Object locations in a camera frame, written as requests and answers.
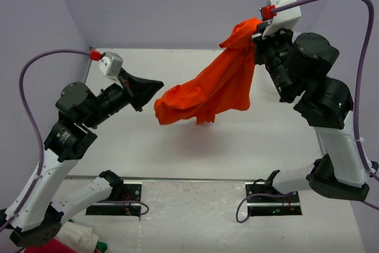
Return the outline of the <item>orange t shirt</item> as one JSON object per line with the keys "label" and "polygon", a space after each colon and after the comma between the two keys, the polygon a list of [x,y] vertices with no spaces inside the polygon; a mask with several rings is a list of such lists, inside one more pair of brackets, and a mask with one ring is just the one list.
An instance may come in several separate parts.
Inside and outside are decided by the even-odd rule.
{"label": "orange t shirt", "polygon": [[154,104],[161,125],[196,119],[212,123],[228,110],[246,111],[255,71],[255,45],[251,39],[261,21],[256,17],[237,24],[220,43],[223,50],[194,79],[167,90]]}

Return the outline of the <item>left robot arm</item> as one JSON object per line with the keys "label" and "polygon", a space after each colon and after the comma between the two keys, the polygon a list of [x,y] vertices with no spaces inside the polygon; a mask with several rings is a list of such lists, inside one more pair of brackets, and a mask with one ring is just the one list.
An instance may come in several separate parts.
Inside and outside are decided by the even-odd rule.
{"label": "left robot arm", "polygon": [[122,197],[123,180],[112,171],[103,171],[91,183],[64,197],[55,194],[96,140],[91,130],[127,105],[142,111],[163,86],[161,81],[121,70],[115,82],[99,95],[81,82],[63,89],[56,102],[59,119],[44,141],[43,161],[17,199],[1,210],[1,226],[12,231],[9,238],[17,247],[43,246],[74,215],[97,202]]}

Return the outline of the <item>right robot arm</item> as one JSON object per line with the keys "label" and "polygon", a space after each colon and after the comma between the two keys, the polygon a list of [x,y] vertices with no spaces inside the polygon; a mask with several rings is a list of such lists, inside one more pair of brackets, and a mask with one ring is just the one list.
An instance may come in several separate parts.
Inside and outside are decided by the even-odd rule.
{"label": "right robot arm", "polygon": [[323,197],[363,202],[368,179],[378,163],[363,161],[354,136],[354,102],[348,86],[328,72],[339,50],[317,33],[294,36],[287,28],[264,37],[266,23],[252,36],[255,62],[263,65],[282,103],[292,103],[316,133],[321,158],[304,168],[273,171],[265,197],[278,201],[287,193],[312,189]]}

